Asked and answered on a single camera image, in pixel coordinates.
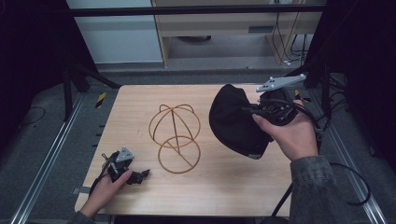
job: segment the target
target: sleeve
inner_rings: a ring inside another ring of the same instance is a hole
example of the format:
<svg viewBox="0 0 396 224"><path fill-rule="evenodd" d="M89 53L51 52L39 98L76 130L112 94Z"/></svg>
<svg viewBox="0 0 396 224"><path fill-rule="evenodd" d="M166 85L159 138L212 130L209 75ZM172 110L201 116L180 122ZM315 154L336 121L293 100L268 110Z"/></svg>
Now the sleeve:
<svg viewBox="0 0 396 224"><path fill-rule="evenodd" d="M95 222L78 211L67 224L95 224Z"/></svg>
<svg viewBox="0 0 396 224"><path fill-rule="evenodd" d="M290 222L351 223L347 202L324 157L307 157L290 164L293 190Z"/></svg>

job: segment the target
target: wrist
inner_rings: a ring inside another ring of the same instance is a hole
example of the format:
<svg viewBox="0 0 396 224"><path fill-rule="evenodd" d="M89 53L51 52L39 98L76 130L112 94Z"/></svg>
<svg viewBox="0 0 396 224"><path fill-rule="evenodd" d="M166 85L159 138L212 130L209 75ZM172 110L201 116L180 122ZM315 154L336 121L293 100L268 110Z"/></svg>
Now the wrist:
<svg viewBox="0 0 396 224"><path fill-rule="evenodd" d="M96 206L92 206L89 201L87 201L82 208L79 210L81 214L84 216L93 219L96 214L99 212L100 208L96 208Z"/></svg>

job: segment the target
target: robotic hand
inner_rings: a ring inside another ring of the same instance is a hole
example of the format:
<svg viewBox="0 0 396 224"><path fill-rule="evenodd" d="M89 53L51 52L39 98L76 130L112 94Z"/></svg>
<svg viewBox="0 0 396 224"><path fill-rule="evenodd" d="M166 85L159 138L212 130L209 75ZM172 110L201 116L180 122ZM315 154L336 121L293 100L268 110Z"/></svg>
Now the robotic hand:
<svg viewBox="0 0 396 224"><path fill-rule="evenodd" d="M242 108L249 114L257 114L277 126L290 123L298 111L293 105L293 100L283 88L266 91L260 96L258 105Z"/></svg>
<svg viewBox="0 0 396 224"><path fill-rule="evenodd" d="M110 175L111 180L113 183L119 179L119 177L128 170L128 166L131 164L132 160L134 159L134 154L128 150L128 148L123 147L121 151L116 151L108 158L105 154L102 156L106 160L106 165L102 170L102 173L95 179L92 184L90 195L93 192L96 184L104 176L105 169L107 168L107 172ZM132 172L131 177L127 180L128 185L132 184L141 184L143 179L149 175L149 170L143 171L142 173Z"/></svg>

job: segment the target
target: black hat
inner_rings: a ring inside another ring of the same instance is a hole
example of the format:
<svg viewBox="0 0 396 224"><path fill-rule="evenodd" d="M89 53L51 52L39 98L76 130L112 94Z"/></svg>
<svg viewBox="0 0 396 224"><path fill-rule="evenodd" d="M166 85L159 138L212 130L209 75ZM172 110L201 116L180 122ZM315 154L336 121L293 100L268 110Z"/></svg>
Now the black hat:
<svg viewBox="0 0 396 224"><path fill-rule="evenodd" d="M273 139L243 107L250 107L245 91L230 84L223 86L210 108L210 128L224 146L257 160Z"/></svg>

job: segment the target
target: hand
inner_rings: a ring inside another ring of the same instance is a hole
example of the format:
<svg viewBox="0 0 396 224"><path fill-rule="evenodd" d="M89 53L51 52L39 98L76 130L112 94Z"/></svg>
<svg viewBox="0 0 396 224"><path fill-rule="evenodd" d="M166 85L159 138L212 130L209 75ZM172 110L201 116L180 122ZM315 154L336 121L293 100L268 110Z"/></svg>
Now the hand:
<svg viewBox="0 0 396 224"><path fill-rule="evenodd" d="M291 161L303 157L317 156L318 146L311 120L299 112L294 120L285 126L275 126L267 119L253 115L253 119L266 133L279 144L280 149Z"/></svg>
<svg viewBox="0 0 396 224"><path fill-rule="evenodd" d="M111 199L117 194L119 189L125 185L126 181L131 176L132 171L128 170L123 173L116 182L111 181L110 175L105 171L102 179L97 183L91 196L87 202L82 206L80 213L86 217L93 219L94 216L103 208Z"/></svg>

